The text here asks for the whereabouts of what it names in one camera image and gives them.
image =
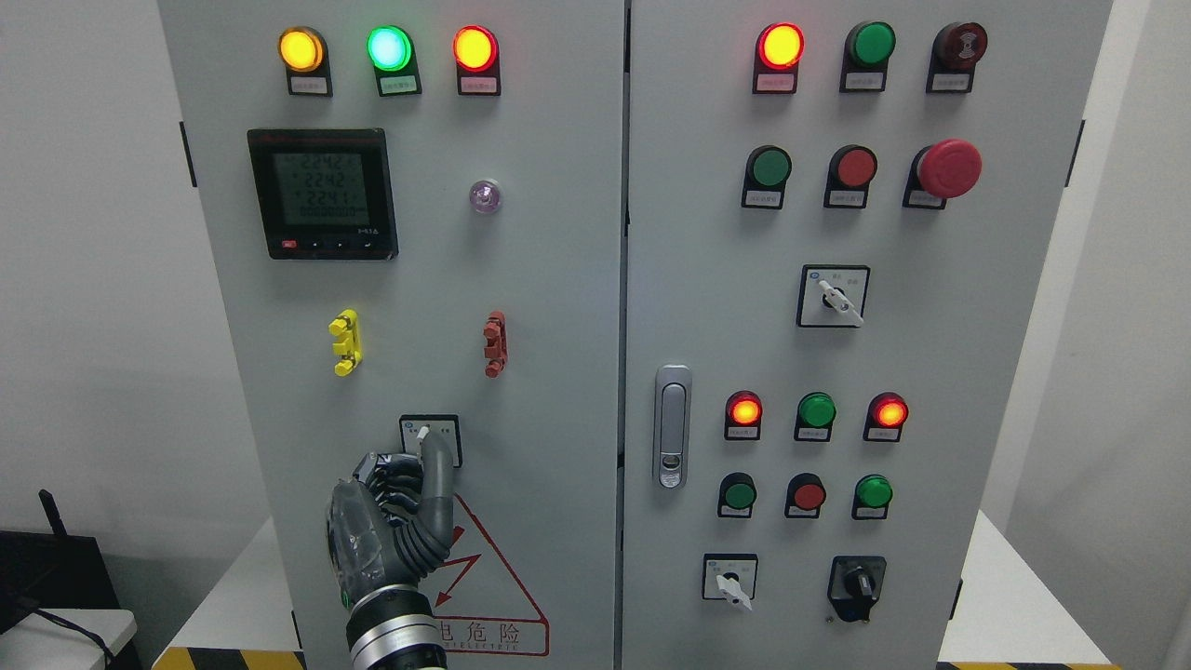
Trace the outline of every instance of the yellow terminal block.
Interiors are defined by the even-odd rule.
[[[347,377],[360,367],[364,355],[360,346],[360,314],[356,309],[343,309],[326,326],[328,332],[335,338],[331,344],[331,353],[339,357],[335,364],[335,374]]]

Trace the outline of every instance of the green indicator light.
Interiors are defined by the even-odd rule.
[[[748,509],[756,502],[756,490],[748,484],[732,484],[724,491],[724,502],[732,509]]]
[[[811,394],[798,403],[798,417],[812,428],[823,428],[835,420],[835,402],[827,394]]]
[[[848,52],[858,65],[877,67],[893,55],[897,37],[887,23],[874,21],[853,29],[848,39]]]
[[[869,475],[856,484],[856,497],[865,507],[880,508],[890,505],[893,500],[893,487],[890,481],[880,475]]]
[[[410,64],[413,44],[410,36],[395,25],[382,25],[368,35],[368,57],[376,69],[397,71]]]
[[[761,151],[753,159],[753,179],[761,186],[777,186],[790,176],[790,157],[779,149]]]

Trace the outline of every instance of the gray metal panel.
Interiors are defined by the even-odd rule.
[[[632,6],[624,650],[628,670],[929,668],[936,658],[1009,394],[1110,2],[761,0]],[[752,95],[757,35],[806,35],[798,93]],[[840,94],[843,40],[861,20],[897,30],[888,88]],[[990,49],[968,95],[924,94],[946,24],[980,21]],[[910,161],[965,137],[977,187],[946,211],[903,209]],[[749,151],[793,157],[781,211],[740,207]],[[828,161],[848,143],[880,161],[867,209],[824,209]],[[806,263],[872,267],[865,325],[794,325]],[[694,377],[686,484],[650,477],[654,375]],[[724,402],[765,403],[760,443],[723,440]],[[827,392],[829,444],[794,443],[796,406]],[[900,444],[861,440],[868,402],[902,394]],[[717,519],[732,471],[759,488],[753,519]],[[815,472],[819,520],[787,520],[790,478]],[[856,481],[886,475],[886,521],[853,521]],[[754,613],[700,600],[707,552],[759,556]],[[871,624],[828,622],[831,558],[888,561]]]
[[[611,665],[623,2],[162,0],[161,11],[307,665],[349,665],[323,536],[331,487],[363,452],[397,449],[398,417],[411,413],[461,417],[457,490],[550,625],[549,657],[453,653],[451,668]],[[364,40],[387,23],[413,39],[422,95],[376,95]],[[451,37],[470,23],[500,40],[500,98],[455,92]],[[276,40],[301,24],[329,43],[332,99],[286,93]],[[386,129],[395,259],[269,259],[244,131],[294,126]],[[469,208],[481,177],[504,188],[494,215]],[[349,306],[364,361],[339,380],[326,324]],[[510,334],[494,381],[480,334],[493,308]],[[485,565],[498,557],[468,580]],[[431,601],[460,569],[430,582]],[[504,593],[478,596],[482,612],[456,597],[437,613],[524,609]]]

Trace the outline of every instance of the black device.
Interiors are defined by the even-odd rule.
[[[248,151],[270,257],[397,255],[382,129],[254,129]]]
[[[37,608],[120,609],[95,538],[67,533],[49,491],[38,493],[52,533],[0,531],[0,633]],[[133,643],[112,670],[141,670]]]

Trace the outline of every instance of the red push button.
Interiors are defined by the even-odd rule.
[[[983,167],[974,144],[966,139],[943,139],[918,159],[918,181],[936,198],[958,198],[975,186]]]
[[[877,175],[877,156],[863,146],[852,146],[840,151],[835,161],[835,176],[844,186],[858,188]]]
[[[827,500],[827,491],[818,484],[805,484],[794,491],[794,507],[810,512],[818,509]]]
[[[989,33],[978,23],[952,24],[935,37],[935,56],[948,68],[969,70],[989,49]]]

